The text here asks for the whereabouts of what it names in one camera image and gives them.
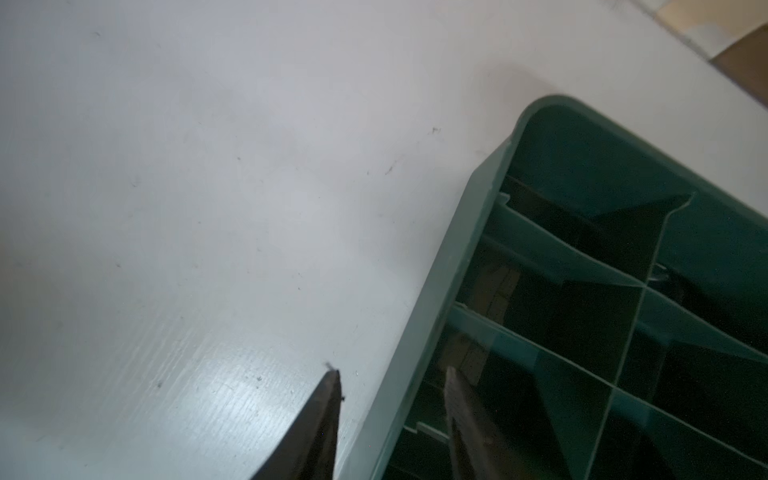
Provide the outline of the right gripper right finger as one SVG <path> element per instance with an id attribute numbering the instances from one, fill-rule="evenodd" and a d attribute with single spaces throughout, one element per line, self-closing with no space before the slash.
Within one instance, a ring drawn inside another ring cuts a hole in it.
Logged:
<path id="1" fill-rule="evenodd" d="M 490 418 L 465 375 L 448 367 L 444 405 L 454 479 L 527 479 L 522 458 Z"/>

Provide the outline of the green compartment tray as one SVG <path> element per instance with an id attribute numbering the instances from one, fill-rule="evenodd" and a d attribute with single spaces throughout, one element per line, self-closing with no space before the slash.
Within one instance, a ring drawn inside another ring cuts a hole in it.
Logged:
<path id="1" fill-rule="evenodd" d="M 448 370 L 542 479 L 767 475 L 767 219 L 587 105 L 471 175 L 344 479 L 446 479 Z"/>

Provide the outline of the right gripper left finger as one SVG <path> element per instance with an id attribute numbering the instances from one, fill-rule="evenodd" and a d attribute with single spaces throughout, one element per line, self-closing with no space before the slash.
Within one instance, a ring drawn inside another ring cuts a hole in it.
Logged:
<path id="1" fill-rule="evenodd" d="M 331 480 L 342 404 L 341 375 L 329 368 L 252 480 Z"/>

